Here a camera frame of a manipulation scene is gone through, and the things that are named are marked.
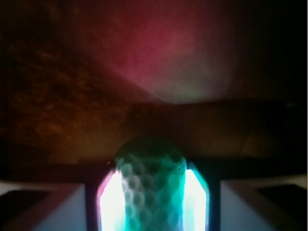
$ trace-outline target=dark background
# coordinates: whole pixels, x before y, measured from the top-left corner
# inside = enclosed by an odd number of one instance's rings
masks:
[[[98,163],[139,136],[188,157],[307,159],[307,2],[0,2],[0,165]]]

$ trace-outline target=light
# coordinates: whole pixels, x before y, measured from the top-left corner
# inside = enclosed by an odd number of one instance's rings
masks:
[[[183,201],[183,224],[186,231],[204,231],[206,192],[192,170],[186,170]]]
[[[204,189],[206,182],[200,182],[194,171],[185,172],[183,200],[183,225],[186,231],[204,231],[208,220],[208,193]],[[99,196],[100,229],[102,231],[123,231],[125,229],[125,200],[121,178],[114,173],[109,182],[103,182],[103,193]]]

